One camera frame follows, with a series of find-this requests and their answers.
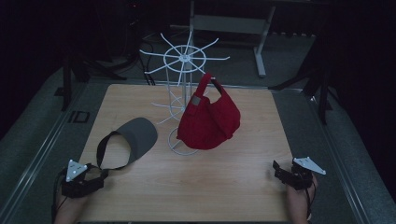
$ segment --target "white wire rack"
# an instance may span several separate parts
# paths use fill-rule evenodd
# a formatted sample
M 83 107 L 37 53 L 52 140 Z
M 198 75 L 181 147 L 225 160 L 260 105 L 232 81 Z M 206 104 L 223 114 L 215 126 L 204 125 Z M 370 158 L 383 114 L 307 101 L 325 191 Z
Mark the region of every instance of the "white wire rack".
M 157 124 L 164 123 L 169 119 L 179 120 L 179 118 L 177 116 L 184 112 L 184 110 L 187 106 L 187 103 L 191 98 L 192 74 L 193 73 L 199 73 L 200 75 L 204 74 L 205 73 L 204 67 L 205 67 L 206 61 L 225 61 L 230 58 L 230 57 L 226 57 L 226 58 L 208 58 L 208 57 L 206 57 L 204 49 L 207 49 L 210 46 L 213 46 L 214 44 L 216 44 L 216 42 L 219 41 L 218 38 L 215 41 L 213 41 L 212 43 L 210 43 L 202 48 L 197 48 L 192 44 L 192 42 L 193 42 L 192 41 L 192 32 L 190 32 L 189 39 L 187 41 L 187 44 L 185 44 L 185 45 L 174 46 L 163 36 L 163 34 L 161 34 L 161 37 L 170 46 L 170 49 L 167 50 L 164 54 L 151 53 L 151 52 L 145 52 L 143 50 L 140 50 L 140 52 L 147 54 L 147 55 L 163 57 L 163 66 L 158 67 L 152 71 L 146 72 L 146 74 L 152 74 L 152 73 L 159 72 L 163 69 L 166 72 L 166 80 L 167 80 L 166 89 L 167 89 L 168 95 L 169 95 L 169 105 L 160 105 L 160 104 L 156 104 L 156 103 L 152 103 L 152 104 L 156 105 L 156 106 L 168 107 L 170 116 L 168 118 L 160 121 Z M 181 96 L 175 95 L 171 90 L 171 85 L 170 85 L 170 81 L 169 81 L 169 72 L 170 71 L 176 72 L 179 74 L 177 86 L 181 85 L 181 89 L 182 89 Z M 169 133 L 169 136 L 168 136 L 169 147 L 179 155 L 194 154 L 197 151 L 196 149 L 193 151 L 187 151 L 187 152 L 178 151 L 176 149 L 176 146 L 180 143 L 180 140 L 176 140 L 176 142 L 174 144 L 171 143 L 172 142 L 171 139 L 173 139 L 173 136 L 175 135 L 176 130 L 177 130 L 177 128 L 175 128 L 172 132 Z

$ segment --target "hat strap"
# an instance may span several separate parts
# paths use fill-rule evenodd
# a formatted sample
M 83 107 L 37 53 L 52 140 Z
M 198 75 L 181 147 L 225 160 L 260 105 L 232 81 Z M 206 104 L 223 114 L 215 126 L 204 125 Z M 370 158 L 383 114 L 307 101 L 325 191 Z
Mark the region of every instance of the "hat strap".
M 209 80 L 212 81 L 212 84 L 216 87 L 216 89 L 218 89 L 219 93 L 222 94 L 222 86 L 218 83 L 218 81 L 216 80 L 215 77 L 212 77 L 209 73 L 205 73 L 202 78 L 201 81 L 199 82 L 198 88 L 195 92 L 195 95 L 198 97 L 202 97 L 204 96 L 204 92 L 206 89 L 207 84 L 209 83 Z
M 103 161 L 103 158 L 105 156 L 107 142 L 110 139 L 110 137 L 115 135 L 115 134 L 120 134 L 120 133 L 118 133 L 117 131 L 111 132 L 108 136 L 104 137 L 102 139 L 102 141 L 100 141 L 100 143 L 98 145 L 98 148 L 97 148 L 97 151 L 96 151 L 96 162 L 98 164 L 99 169 L 101 169 L 101 170 L 102 170 L 102 168 L 100 166 L 102 165 L 102 161 Z M 120 169 L 124 168 L 126 165 L 128 165 L 129 163 L 130 163 L 130 160 L 128 160 L 128 163 L 123 165 L 123 166 L 120 166 L 120 167 L 117 167 L 117 168 L 114 168 L 114 169 L 107 169 L 107 170 L 120 170 Z

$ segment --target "wire stand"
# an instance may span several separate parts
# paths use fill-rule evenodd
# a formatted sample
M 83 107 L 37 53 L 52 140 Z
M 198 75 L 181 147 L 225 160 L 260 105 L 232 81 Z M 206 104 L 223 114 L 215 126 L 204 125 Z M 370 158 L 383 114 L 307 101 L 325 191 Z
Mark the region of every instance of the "wire stand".
M 165 71 L 166 71 L 166 80 L 167 80 L 166 89 L 167 89 L 168 95 L 169 95 L 169 105 L 160 105 L 160 104 L 155 104 L 155 103 L 152 103 L 152 104 L 156 105 L 156 106 L 168 107 L 170 117 L 158 122 L 157 124 L 162 124 L 169 119 L 180 120 L 177 116 L 184 112 L 184 110 L 187 106 L 187 103 L 190 100 L 191 95 L 192 95 L 192 90 L 191 90 L 191 88 L 192 88 L 192 86 L 191 86 L 192 73 L 200 72 L 201 74 L 204 74 L 205 73 L 204 66 L 205 66 L 206 61 L 209 61 L 209 60 L 224 61 L 224 60 L 227 60 L 230 58 L 230 57 L 226 57 L 226 58 L 207 58 L 206 57 L 206 55 L 204 53 L 204 49 L 207 49 L 210 46 L 216 44 L 216 42 L 219 41 L 218 38 L 215 41 L 213 41 L 212 43 L 199 49 L 199 48 L 196 48 L 192 44 L 191 32 L 190 32 L 189 39 L 188 39 L 186 45 L 174 46 L 163 36 L 163 34 L 161 34 L 161 37 L 171 47 L 164 54 L 151 53 L 151 52 L 145 52 L 143 50 L 140 50 L 140 52 L 147 54 L 147 55 L 163 57 L 163 66 L 161 66 L 157 69 L 154 69 L 152 71 L 145 72 L 146 74 L 152 74 L 152 73 L 158 72 L 163 69 L 165 69 Z M 179 73 L 177 86 L 180 86 L 180 84 L 181 84 L 181 89 L 182 89 L 181 96 L 176 96 L 171 90 L 171 85 L 170 85 L 170 81 L 169 81 L 169 70 Z M 175 135 L 175 133 L 177 133 L 176 130 L 177 130 L 177 128 L 175 128 L 172 132 L 169 133 L 168 146 L 176 154 L 183 155 L 183 156 L 192 155 L 195 152 L 197 152 L 198 149 L 195 149 L 194 151 L 188 151 L 188 152 L 181 152 L 176 149 L 177 145 L 180 143 L 180 140 L 176 140 L 176 142 L 174 144 L 171 142 L 171 139 L 173 139 L 172 136 Z

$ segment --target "red bucket hat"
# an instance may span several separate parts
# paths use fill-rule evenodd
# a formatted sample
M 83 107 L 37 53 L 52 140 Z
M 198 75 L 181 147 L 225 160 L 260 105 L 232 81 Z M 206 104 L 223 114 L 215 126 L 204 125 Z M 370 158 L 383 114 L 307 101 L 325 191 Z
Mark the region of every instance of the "red bucket hat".
M 211 80 L 220 93 L 213 104 L 204 96 Z M 177 129 L 177 139 L 195 149 L 212 149 L 233 137 L 239 128 L 241 114 L 227 91 L 206 73 L 191 97 Z

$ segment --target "table surface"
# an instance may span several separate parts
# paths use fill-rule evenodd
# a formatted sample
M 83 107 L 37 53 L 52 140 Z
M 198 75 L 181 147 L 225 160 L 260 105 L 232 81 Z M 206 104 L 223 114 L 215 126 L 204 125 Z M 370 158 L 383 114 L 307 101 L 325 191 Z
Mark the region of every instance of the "table surface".
M 180 87 L 171 87 L 181 95 Z M 291 166 L 290 147 L 272 93 L 267 90 L 226 91 L 241 112 L 241 126 L 233 138 L 211 150 L 190 156 L 168 146 L 178 125 L 170 116 L 166 86 L 109 86 L 80 162 L 96 164 L 96 148 L 111 131 L 144 117 L 159 137 L 138 161 L 111 171 L 105 187 L 92 194 L 81 221 L 285 221 L 285 186 L 274 177 L 273 160 Z M 215 102 L 216 89 L 206 96 Z M 177 149 L 187 149 L 183 144 Z M 118 167 L 130 149 L 120 136 L 107 145 L 102 168 Z

